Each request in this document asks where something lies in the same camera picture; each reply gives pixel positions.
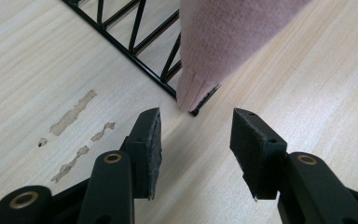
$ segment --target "pink felt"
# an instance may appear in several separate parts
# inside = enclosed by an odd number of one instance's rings
[[[181,0],[183,73],[177,100],[195,109],[310,0]]]

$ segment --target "wood grain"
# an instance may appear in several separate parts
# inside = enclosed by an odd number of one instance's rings
[[[160,2],[150,1],[150,27],[177,4]],[[115,34],[125,39],[130,19]],[[164,41],[176,32],[145,51],[150,66],[165,60]],[[91,90],[77,120],[49,134]],[[319,156],[358,190],[358,1],[313,1],[192,118],[63,2],[0,0],[0,199],[26,185],[56,194],[88,178],[96,157],[118,149],[138,115],[157,106],[163,162],[156,199],[136,201],[137,223],[281,223],[276,201],[252,199],[228,148],[234,107],[257,113],[290,152]],[[92,142],[107,122],[115,129]],[[52,182],[83,146],[88,154]]]

